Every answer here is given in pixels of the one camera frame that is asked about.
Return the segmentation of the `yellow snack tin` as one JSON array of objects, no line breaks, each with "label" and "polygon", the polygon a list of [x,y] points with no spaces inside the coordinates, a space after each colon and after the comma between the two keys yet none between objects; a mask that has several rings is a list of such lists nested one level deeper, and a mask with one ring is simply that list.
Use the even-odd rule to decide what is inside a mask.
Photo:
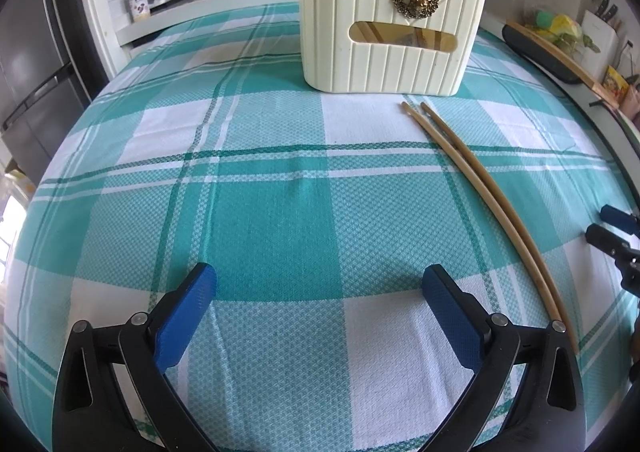
[{"label": "yellow snack tin", "polygon": [[602,86],[612,96],[617,105],[624,100],[629,88],[626,79],[609,64],[606,66],[603,75]]}]

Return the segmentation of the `teal plaid tablecloth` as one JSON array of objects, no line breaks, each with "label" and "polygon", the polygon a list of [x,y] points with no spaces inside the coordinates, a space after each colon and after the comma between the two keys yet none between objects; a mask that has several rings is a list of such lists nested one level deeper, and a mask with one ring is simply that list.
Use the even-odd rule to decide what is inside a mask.
[{"label": "teal plaid tablecloth", "polygon": [[310,88],[296,4],[169,29],[72,127],[8,271],[15,409],[52,442],[72,325],[149,310],[197,263],[217,290],[172,386],[226,451],[410,451],[471,378],[420,286],[546,310],[495,218],[396,95]]}]

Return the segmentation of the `white knife block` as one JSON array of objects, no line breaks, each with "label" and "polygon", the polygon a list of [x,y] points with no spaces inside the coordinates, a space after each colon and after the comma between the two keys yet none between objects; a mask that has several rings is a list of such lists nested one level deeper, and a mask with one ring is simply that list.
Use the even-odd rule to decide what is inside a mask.
[{"label": "white knife block", "polygon": [[608,24],[617,11],[617,6],[610,5],[610,0],[602,0],[594,12],[586,10],[582,18],[584,48],[577,61],[597,82],[603,80],[618,45],[617,33]]}]

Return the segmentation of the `yellow green produce bag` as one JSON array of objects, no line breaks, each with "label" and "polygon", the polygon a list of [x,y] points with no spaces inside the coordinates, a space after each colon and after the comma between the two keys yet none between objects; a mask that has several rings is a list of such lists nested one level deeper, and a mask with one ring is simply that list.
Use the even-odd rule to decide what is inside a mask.
[{"label": "yellow green produce bag", "polygon": [[549,0],[524,0],[525,27],[544,38],[563,53],[573,56],[585,49],[600,53],[600,48],[570,16],[559,14]]}]

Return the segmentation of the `grey refrigerator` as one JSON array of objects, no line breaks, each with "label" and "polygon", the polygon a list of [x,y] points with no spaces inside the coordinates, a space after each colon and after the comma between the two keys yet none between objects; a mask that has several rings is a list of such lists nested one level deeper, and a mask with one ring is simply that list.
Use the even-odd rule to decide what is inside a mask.
[{"label": "grey refrigerator", "polygon": [[81,0],[1,6],[1,141],[39,183],[104,83]]}]

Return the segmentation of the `spice jar white label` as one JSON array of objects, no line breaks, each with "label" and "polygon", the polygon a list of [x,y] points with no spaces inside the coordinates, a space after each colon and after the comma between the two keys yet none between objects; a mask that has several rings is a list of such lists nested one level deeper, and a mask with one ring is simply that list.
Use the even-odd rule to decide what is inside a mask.
[{"label": "spice jar white label", "polygon": [[128,7],[133,22],[139,22],[151,16],[148,0],[128,0]]}]

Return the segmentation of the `cream ribbed utensil holder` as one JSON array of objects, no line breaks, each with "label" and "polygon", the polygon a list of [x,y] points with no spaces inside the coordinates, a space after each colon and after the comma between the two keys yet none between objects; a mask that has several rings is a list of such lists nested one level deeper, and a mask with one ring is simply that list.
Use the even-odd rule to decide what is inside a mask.
[{"label": "cream ribbed utensil holder", "polygon": [[451,96],[485,0],[299,0],[304,78],[326,93]]}]

